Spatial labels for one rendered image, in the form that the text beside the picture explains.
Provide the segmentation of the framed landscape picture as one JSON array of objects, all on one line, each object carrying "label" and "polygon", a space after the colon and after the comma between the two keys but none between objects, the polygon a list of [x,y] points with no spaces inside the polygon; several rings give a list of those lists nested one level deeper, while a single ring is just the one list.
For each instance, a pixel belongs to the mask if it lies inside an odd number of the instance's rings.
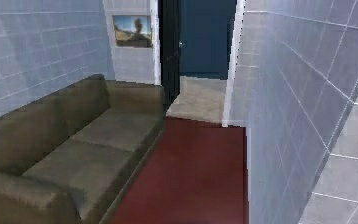
[{"label": "framed landscape picture", "polygon": [[113,15],[117,47],[151,48],[152,28],[148,15]]}]

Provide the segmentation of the black room door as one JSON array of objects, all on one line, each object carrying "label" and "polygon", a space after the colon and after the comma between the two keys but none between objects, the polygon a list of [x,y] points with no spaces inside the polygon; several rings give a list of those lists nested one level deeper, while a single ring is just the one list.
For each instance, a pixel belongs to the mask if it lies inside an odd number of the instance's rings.
[{"label": "black room door", "polygon": [[180,93],[180,0],[158,0],[158,16],[161,84],[168,109]]}]

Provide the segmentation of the olive green sofa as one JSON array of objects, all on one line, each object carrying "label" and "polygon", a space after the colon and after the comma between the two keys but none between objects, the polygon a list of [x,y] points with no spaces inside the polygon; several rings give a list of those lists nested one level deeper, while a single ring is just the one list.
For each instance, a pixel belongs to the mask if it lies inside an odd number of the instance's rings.
[{"label": "olive green sofa", "polygon": [[162,87],[101,74],[0,116],[0,224],[103,224],[163,117]]}]

